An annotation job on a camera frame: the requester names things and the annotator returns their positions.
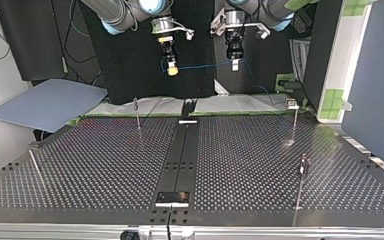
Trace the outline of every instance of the metal rod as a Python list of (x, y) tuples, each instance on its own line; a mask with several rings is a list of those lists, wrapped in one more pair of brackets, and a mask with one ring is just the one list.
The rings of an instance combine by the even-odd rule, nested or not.
[(133, 108), (136, 112), (136, 120), (138, 122), (138, 129), (140, 129), (140, 118), (139, 118), (139, 104), (138, 104), (138, 98), (133, 99)]
[(33, 161), (34, 167), (36, 168), (36, 170), (37, 170), (38, 172), (40, 172), (40, 168), (39, 168), (39, 165), (37, 165), (36, 157), (34, 156), (33, 150), (29, 150), (29, 154), (30, 154), (30, 158), (31, 158), (32, 161)]

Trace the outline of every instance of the metal bracket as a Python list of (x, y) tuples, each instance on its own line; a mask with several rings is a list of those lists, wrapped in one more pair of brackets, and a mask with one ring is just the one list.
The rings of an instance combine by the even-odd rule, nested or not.
[(231, 28), (242, 28), (242, 27), (255, 27), (257, 28), (257, 38), (259, 39), (266, 39), (268, 36), (270, 36), (271, 32), (270, 30), (261, 22), (255, 22), (255, 23), (238, 23), (238, 24), (226, 24), (226, 15), (224, 12), (224, 8), (220, 11), (220, 13), (217, 15), (217, 17), (213, 20), (211, 23), (211, 35), (217, 35), (221, 36), (226, 32), (226, 29)]
[(189, 207), (188, 192), (160, 192), (155, 203), (156, 207)]
[(163, 17), (152, 20), (152, 34), (163, 34), (168, 32), (183, 31), (186, 33), (186, 39), (191, 41), (195, 36), (195, 31), (186, 28), (181, 23), (176, 22), (171, 17)]
[(342, 109), (347, 111), (347, 112), (351, 112), (352, 111), (352, 104), (347, 102), (347, 101), (344, 101), (344, 103), (342, 105)]

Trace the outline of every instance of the green tape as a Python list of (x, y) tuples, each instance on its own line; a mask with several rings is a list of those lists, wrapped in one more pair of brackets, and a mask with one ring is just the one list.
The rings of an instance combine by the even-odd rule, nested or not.
[(78, 117), (78, 118), (75, 118), (75, 119), (72, 119), (72, 120), (68, 121), (66, 125), (71, 126), (71, 127), (75, 127), (75, 126), (77, 126), (79, 124), (79, 122), (81, 120), (82, 120), (82, 118)]
[(369, 0), (345, 0), (345, 8), (342, 12), (344, 17), (362, 16)]
[(285, 4), (285, 8), (287, 8), (291, 11), (297, 11), (297, 10), (303, 8), (305, 5), (311, 3), (312, 1), (313, 0), (289, 0)]
[(329, 120), (338, 119), (344, 105), (343, 96), (344, 90), (342, 89), (326, 89), (319, 118)]
[(279, 86), (279, 81), (289, 81), (289, 82), (295, 82), (295, 74), (288, 73), (288, 74), (277, 74), (276, 76), (276, 92), (294, 92), (293, 89), (285, 89), (282, 86)]

